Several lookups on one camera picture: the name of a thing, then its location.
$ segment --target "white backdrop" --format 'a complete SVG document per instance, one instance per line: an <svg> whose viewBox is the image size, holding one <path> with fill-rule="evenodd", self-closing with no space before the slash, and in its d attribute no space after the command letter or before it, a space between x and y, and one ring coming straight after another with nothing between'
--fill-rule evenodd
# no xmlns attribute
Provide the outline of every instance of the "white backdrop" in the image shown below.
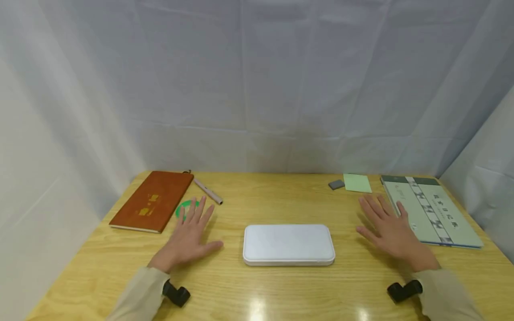
<svg viewBox="0 0 514 321"><path fill-rule="evenodd" d="M0 311L144 169L442 173L513 84L513 9L0 0Z"/></svg>
<svg viewBox="0 0 514 321"><path fill-rule="evenodd" d="M514 87L441 176L445 186L514 262Z"/></svg>

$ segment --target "hand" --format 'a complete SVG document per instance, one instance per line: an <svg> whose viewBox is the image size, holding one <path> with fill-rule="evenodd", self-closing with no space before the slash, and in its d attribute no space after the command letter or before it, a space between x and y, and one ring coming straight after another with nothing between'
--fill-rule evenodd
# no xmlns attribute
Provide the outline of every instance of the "hand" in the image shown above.
<svg viewBox="0 0 514 321"><path fill-rule="evenodd" d="M169 273L175 265L200 259L222 248L221 241L200 244L201 235L214 211L214 205L211 205L202 216L204 206L205 196L201 198L198 208L196 208L196 198L193 197L185 221L186 210L184 207L180 208L180 216L173 234L148 263L149 268Z"/></svg>
<svg viewBox="0 0 514 321"><path fill-rule="evenodd" d="M370 195L359 198L362 210L375 226L378 235L363 226L358 226L357 232L377 248L406 261L414 272L440 269L439 262L432 251L412 232L409 226L409 215L401 202L396 203L401 214L397 217L393 208L382 196L378 197L378 201L381 206Z"/></svg>

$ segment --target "book cover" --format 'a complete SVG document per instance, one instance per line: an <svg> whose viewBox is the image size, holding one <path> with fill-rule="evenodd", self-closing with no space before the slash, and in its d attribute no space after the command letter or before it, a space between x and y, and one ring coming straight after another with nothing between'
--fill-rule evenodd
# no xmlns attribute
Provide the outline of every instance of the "book cover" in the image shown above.
<svg viewBox="0 0 514 321"><path fill-rule="evenodd" d="M396 215L396 202L401 201L409 213L411 229L421 242L465 248L484 246L437 180L387 175L382 175L381 180Z"/></svg>
<svg viewBox="0 0 514 321"><path fill-rule="evenodd" d="M192 180L189 173L151 172L109 226L162 233Z"/></svg>

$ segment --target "black wrist device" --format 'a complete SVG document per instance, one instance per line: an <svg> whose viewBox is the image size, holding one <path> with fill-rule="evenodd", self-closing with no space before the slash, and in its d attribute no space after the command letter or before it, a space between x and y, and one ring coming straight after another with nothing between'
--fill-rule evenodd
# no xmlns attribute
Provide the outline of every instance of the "black wrist device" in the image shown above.
<svg viewBox="0 0 514 321"><path fill-rule="evenodd" d="M164 287L162 287L162 294L164 296L168 297L168 299L170 299L170 301L174 305L179 306L179 307L182 307L184 304L186 304L186 302L191 297L191 294L189 293L189 291L186 288L180 287L177 290L170 283L169 279L164 283Z"/></svg>
<svg viewBox="0 0 514 321"><path fill-rule="evenodd" d="M423 293L423 286L418 280L412 280L404 287L400 283L393 283L387 288L387 293L395 303L400 303L414 294Z"/></svg>

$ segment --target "left hand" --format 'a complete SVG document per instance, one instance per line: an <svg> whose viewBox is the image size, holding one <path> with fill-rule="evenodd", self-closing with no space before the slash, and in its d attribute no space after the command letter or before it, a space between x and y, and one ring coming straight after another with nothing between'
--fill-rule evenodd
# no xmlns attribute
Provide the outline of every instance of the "left hand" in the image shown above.
<svg viewBox="0 0 514 321"><path fill-rule="evenodd" d="M206 198L203 196L200 205L196 208L196 198L191 199L191 206L185 221L186 210L184 207L180 208L180 216L173 234L148 263L149 268L156 268L169 273L175 265L203 258L223 247L222 241L200 243L201 235L214 211L214 205L211 205L202 215L205 200Z"/></svg>

